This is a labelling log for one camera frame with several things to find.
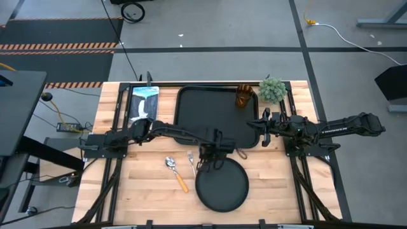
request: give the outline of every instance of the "black tray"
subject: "black tray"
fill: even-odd
[[[258,98],[253,94],[244,108],[235,105],[236,88],[225,87],[182,87],[177,96],[174,125],[186,128],[214,127],[224,137],[236,140],[237,148],[252,148],[259,142],[259,135],[246,121],[259,118]],[[179,144],[197,145],[184,139]]]

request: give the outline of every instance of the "wooden table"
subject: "wooden table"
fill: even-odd
[[[103,84],[93,126],[96,134],[103,134],[112,127],[119,84]],[[307,82],[291,81],[291,86],[298,114],[316,122]],[[158,120],[173,122],[178,90],[179,87],[160,88]],[[260,115],[266,107],[271,111],[280,111],[278,105],[271,106],[259,101]],[[247,160],[242,160],[236,153],[229,156],[246,170],[250,190],[246,201],[237,210],[228,213],[211,211],[199,201],[186,153],[188,150],[192,150],[194,158],[198,158],[196,146],[180,145],[167,137],[159,137],[142,146],[129,147],[121,169],[115,225],[145,225],[148,219],[152,219],[155,225],[258,224],[259,219],[265,219],[266,223],[301,222],[291,165],[281,137],[272,136],[272,141],[266,148],[259,143],[256,147],[247,149]],[[182,191],[172,171],[165,166],[166,156],[175,158],[177,170],[190,189],[189,193]],[[99,159],[83,174],[72,221],[82,218],[99,195],[105,162],[106,159]],[[316,194],[340,218],[338,199],[328,165],[312,157],[308,158],[308,165]],[[308,197],[304,191],[303,193],[310,219]],[[108,196],[102,220],[107,219],[109,203]]]

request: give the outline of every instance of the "orange striped tape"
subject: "orange striped tape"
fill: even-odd
[[[62,83],[47,83],[45,88],[100,88],[103,82],[62,82]]]
[[[91,51],[52,51],[52,52],[0,52],[0,55],[61,55],[61,54],[88,54],[88,53],[112,53],[112,50]]]
[[[109,18],[15,18],[11,19],[10,21],[21,21],[21,20],[109,20]],[[123,19],[122,17],[114,17],[110,19]]]
[[[60,43],[60,44],[0,44],[0,50],[59,50],[59,49],[82,49],[82,48],[114,48],[115,42],[101,43]]]

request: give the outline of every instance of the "orange handle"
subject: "orange handle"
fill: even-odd
[[[181,185],[181,187],[183,187],[184,192],[187,193],[188,187],[184,183],[183,179],[181,178],[181,176],[179,174],[176,174],[176,176],[177,176],[177,180],[178,180],[179,184]]]

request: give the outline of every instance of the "power strip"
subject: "power strip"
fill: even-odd
[[[82,131],[82,127],[78,123],[65,123],[65,125],[57,123],[57,132],[78,133],[78,131]]]

